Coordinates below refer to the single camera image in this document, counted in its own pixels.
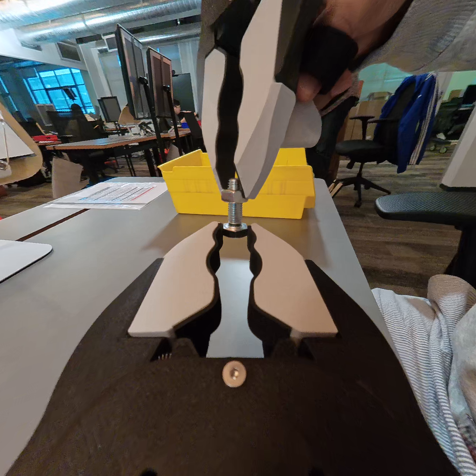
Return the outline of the steel bolt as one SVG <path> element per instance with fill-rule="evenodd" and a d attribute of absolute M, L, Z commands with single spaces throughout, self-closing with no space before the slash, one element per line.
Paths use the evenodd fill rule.
<path fill-rule="evenodd" d="M 238 178 L 230 178 L 229 190 L 241 189 Z M 229 238 L 243 238 L 247 235 L 247 224 L 242 221 L 243 203 L 228 204 L 228 222 L 223 224 L 223 235 Z"/>

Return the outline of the black office chair with jacket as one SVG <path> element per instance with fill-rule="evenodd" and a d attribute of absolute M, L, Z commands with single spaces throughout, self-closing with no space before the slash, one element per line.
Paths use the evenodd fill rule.
<path fill-rule="evenodd" d="M 360 164 L 359 171 L 354 177 L 336 180 L 336 185 L 331 195 L 336 195 L 342 187 L 353 186 L 357 192 L 357 200 L 354 207 L 359 208 L 362 205 L 362 189 L 375 189 L 390 195 L 391 191 L 378 186 L 372 181 L 363 177 L 364 165 L 370 162 L 377 164 L 385 161 L 390 162 L 397 155 L 397 134 L 401 116 L 393 118 L 376 119 L 372 116 L 356 116 L 352 119 L 358 119 L 362 122 L 362 131 L 366 132 L 369 123 L 377 124 L 374 138 L 372 140 L 346 140 L 336 144 L 335 152 L 347 158 L 348 169 L 352 169 L 355 164 Z"/>

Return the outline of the person's right forearm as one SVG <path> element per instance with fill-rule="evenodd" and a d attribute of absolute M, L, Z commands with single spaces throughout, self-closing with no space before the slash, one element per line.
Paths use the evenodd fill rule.
<path fill-rule="evenodd" d="M 381 63 L 416 75 L 475 70 L 476 2 L 412 1 L 388 41 L 356 70 Z"/>

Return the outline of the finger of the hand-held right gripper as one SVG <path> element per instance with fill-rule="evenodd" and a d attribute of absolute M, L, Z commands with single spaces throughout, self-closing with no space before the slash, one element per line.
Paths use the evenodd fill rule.
<path fill-rule="evenodd" d="M 283 60 L 280 34 L 286 48 L 298 12 L 294 1 L 260 1 L 241 40 L 243 95 L 234 164 L 245 200 L 255 199 L 269 176 L 296 103 L 295 92 L 276 74 Z"/>
<path fill-rule="evenodd" d="M 238 112 L 243 97 L 239 59 L 221 48 L 205 58 L 202 135 L 219 191 L 227 190 L 235 178 L 238 145 Z"/>

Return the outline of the person's right hand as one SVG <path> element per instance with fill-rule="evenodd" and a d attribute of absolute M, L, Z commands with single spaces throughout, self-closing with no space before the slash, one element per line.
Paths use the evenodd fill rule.
<path fill-rule="evenodd" d="M 365 57 L 382 46 L 393 34 L 405 15 L 411 1 L 403 0 L 332 0 L 320 9 L 315 24 L 340 30 L 358 45 L 357 59 Z M 353 73 L 343 72 L 330 92 L 324 94 L 319 81 L 310 74 L 301 73 L 297 85 L 297 100 L 312 101 L 323 109 L 353 83 Z"/>

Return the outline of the long brown office table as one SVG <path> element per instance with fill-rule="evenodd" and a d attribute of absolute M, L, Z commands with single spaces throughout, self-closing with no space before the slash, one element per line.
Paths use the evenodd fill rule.
<path fill-rule="evenodd" d="M 149 176 L 158 177 L 158 166 L 162 164 L 165 152 L 158 152 L 160 145 L 164 145 L 164 140 L 170 142 L 178 140 L 171 133 L 162 133 L 159 139 L 155 135 L 138 136 L 124 135 L 112 138 L 102 138 L 96 140 L 85 140 L 64 144 L 51 144 L 46 148 L 54 152 L 67 153 L 69 157 L 77 157 L 83 166 L 91 184 L 99 182 L 99 176 L 95 163 L 100 158 L 109 156 L 110 158 L 120 158 L 131 156 L 136 152 L 143 152 Z"/>

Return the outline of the large monitor with mesh rear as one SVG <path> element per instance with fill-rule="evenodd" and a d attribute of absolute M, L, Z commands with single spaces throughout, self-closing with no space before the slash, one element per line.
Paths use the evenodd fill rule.
<path fill-rule="evenodd" d="M 150 118 L 140 78 L 146 77 L 142 43 L 127 29 L 116 25 L 115 38 L 129 111 L 136 120 Z"/>
<path fill-rule="evenodd" d="M 157 50 L 148 47 L 146 52 L 149 87 L 154 115 L 158 118 L 173 118 L 172 62 Z"/>

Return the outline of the grey desk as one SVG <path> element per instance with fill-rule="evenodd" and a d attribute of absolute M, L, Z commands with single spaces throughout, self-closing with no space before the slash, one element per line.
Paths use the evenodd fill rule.
<path fill-rule="evenodd" d="M 249 218 L 315 262 L 372 319 L 395 352 L 384 318 L 324 181 L 301 219 Z M 71 354 L 93 322 L 156 259 L 211 221 L 178 214 L 168 192 L 140 211 L 35 207 L 1 220 L 1 239 L 52 252 L 1 283 L 1 475 L 20 455 Z M 217 272 L 222 319 L 207 357 L 263 357 L 247 326 L 252 273 L 244 239 L 224 239 Z"/>

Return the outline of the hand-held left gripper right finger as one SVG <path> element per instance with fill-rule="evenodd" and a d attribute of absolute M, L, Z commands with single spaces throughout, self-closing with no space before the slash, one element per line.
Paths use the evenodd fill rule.
<path fill-rule="evenodd" d="M 257 224 L 248 230 L 247 246 L 253 275 L 248 326 L 262 344 L 335 337 L 336 324 L 301 254 Z"/>

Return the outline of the person's striped shirt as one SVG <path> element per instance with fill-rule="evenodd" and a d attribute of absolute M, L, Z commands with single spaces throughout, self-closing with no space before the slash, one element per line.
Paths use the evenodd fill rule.
<path fill-rule="evenodd" d="M 450 407 L 449 380 L 456 325 L 426 298 L 373 289 L 420 410 L 461 475 L 475 475 L 475 449 L 467 446 Z"/>

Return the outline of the person's grey sweatshirt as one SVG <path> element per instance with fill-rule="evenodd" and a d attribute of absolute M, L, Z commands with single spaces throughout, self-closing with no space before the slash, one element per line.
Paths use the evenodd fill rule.
<path fill-rule="evenodd" d="M 450 407 L 468 447 L 476 443 L 476 315 L 473 307 L 456 325 L 449 380 Z"/>

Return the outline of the plywood chair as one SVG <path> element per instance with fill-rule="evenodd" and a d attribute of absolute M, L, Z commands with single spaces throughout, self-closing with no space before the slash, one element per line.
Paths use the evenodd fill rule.
<path fill-rule="evenodd" d="M 118 119 L 118 123 L 121 126 L 139 125 L 141 122 L 141 119 L 135 119 L 131 114 L 128 104 L 122 109 Z"/>

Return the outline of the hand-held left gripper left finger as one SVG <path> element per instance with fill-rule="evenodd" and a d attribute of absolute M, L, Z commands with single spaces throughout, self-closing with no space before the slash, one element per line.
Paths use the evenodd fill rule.
<path fill-rule="evenodd" d="M 211 222 L 163 258 L 128 328 L 132 337 L 187 338 L 208 346 L 221 322 L 217 271 L 222 223 Z"/>

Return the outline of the black monitor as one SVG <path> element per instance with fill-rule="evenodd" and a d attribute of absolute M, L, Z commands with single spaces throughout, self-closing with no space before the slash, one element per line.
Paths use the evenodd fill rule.
<path fill-rule="evenodd" d="M 173 98 L 181 104 L 184 111 L 195 111 L 194 96 L 190 73 L 182 73 L 172 77 Z"/>

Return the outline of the blue jacket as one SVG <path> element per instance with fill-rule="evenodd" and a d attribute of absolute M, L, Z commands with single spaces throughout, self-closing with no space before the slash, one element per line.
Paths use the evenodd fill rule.
<path fill-rule="evenodd" d="M 408 76 L 381 110 L 380 119 L 390 119 L 391 113 L 398 116 L 395 153 L 387 159 L 396 165 L 398 174 L 418 165 L 424 156 L 435 122 L 438 92 L 436 73 Z M 401 113 L 397 112 L 400 103 Z"/>

